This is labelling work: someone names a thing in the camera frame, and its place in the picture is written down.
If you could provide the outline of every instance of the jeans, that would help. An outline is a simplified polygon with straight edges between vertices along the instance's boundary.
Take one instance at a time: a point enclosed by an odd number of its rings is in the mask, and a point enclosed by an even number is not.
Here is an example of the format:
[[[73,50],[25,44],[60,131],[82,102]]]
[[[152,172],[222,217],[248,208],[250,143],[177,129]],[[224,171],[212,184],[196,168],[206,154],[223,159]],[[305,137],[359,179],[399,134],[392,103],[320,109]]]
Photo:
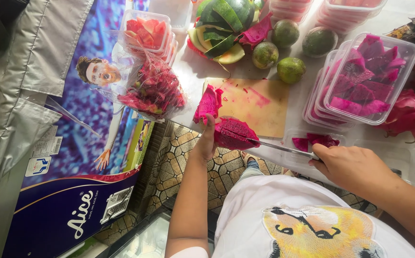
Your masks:
[[[260,171],[260,167],[258,166],[258,163],[255,160],[251,160],[247,162],[247,168],[244,170],[244,172],[239,177],[239,181],[244,180],[246,178],[249,178],[251,176],[256,175],[265,175]]]

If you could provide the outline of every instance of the barcode label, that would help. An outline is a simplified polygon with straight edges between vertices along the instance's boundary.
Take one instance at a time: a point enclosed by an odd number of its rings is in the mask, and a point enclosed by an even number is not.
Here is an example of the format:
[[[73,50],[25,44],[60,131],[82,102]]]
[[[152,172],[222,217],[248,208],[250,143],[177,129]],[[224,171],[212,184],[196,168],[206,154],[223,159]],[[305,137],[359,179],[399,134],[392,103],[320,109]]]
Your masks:
[[[53,143],[53,149],[50,152],[50,155],[55,155],[59,153],[59,148],[61,147],[61,142],[63,138],[61,136],[55,137],[55,142]]]

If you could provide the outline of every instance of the cutting board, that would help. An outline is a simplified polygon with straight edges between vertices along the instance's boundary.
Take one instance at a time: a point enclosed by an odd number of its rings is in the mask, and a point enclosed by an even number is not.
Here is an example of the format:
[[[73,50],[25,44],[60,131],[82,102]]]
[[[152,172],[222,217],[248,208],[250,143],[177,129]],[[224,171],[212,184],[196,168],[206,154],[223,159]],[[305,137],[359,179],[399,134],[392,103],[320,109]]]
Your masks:
[[[220,88],[222,107],[218,115],[233,116],[246,122],[257,135],[284,137],[289,86],[283,81],[206,78],[204,89],[210,84]]]

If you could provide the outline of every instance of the white t-shirt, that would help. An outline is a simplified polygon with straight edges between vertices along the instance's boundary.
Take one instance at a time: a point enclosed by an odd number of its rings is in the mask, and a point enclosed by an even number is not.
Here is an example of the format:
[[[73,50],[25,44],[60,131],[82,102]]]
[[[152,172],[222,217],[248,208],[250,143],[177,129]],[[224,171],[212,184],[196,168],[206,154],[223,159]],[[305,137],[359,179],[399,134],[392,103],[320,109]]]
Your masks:
[[[204,258],[202,248],[172,258]],[[415,258],[387,224],[324,187],[284,175],[254,176],[228,193],[212,258]]]

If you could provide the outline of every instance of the person's left hand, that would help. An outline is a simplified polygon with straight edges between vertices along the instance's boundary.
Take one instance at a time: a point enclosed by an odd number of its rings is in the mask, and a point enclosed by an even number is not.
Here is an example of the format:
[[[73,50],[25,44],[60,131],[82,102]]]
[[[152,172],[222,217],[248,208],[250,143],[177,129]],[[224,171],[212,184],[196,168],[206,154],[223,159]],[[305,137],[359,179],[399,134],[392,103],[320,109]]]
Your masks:
[[[101,167],[100,170],[102,171],[103,168],[108,166],[109,165],[109,158],[110,158],[110,149],[105,149],[101,153],[101,155],[99,155],[99,157],[97,157],[97,159],[94,161],[94,162],[96,162],[96,161],[100,160],[99,163],[96,166],[96,170],[98,170],[99,167]]]
[[[190,153],[199,155],[204,162],[208,162],[214,157],[215,149],[218,147],[218,143],[214,142],[215,119],[211,114],[206,114],[206,117],[207,126]]]

